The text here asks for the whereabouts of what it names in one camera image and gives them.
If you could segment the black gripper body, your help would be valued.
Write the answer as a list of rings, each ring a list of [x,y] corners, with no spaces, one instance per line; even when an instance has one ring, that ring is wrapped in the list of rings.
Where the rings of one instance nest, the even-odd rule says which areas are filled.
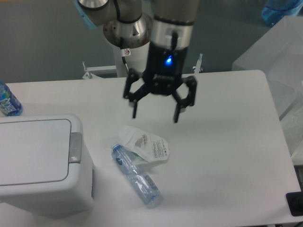
[[[149,45],[146,69],[143,72],[147,93],[169,96],[181,85],[181,74],[187,48],[166,49],[153,42]]]

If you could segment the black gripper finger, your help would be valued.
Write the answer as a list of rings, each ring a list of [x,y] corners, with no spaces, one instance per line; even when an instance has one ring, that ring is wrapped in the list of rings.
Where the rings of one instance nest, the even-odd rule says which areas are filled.
[[[185,84],[188,88],[188,94],[185,98],[181,98],[181,96],[177,92],[177,89],[182,84]],[[196,88],[197,88],[197,80],[194,75],[185,78],[180,78],[180,80],[177,82],[176,89],[172,93],[172,96],[177,103],[173,117],[174,123],[178,122],[179,115],[182,111],[184,111],[188,106],[195,105]]]
[[[131,92],[131,86],[133,83],[137,82],[139,79],[144,81],[143,85],[140,86],[138,90],[135,92]],[[133,68],[130,68],[128,71],[128,75],[126,77],[123,98],[129,100],[129,104],[133,107],[133,116],[132,118],[136,118],[137,106],[138,102],[148,95],[151,91],[150,84],[146,83],[146,73],[139,73]]]

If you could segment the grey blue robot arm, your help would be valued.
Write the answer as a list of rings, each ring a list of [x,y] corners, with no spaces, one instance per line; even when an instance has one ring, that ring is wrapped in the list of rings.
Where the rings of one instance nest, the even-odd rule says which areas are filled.
[[[106,39],[121,51],[126,82],[123,98],[137,108],[148,94],[173,96],[174,122],[195,104],[197,80],[183,67],[197,15],[197,0],[156,0],[151,17],[139,0],[77,0],[88,27],[103,26]]]

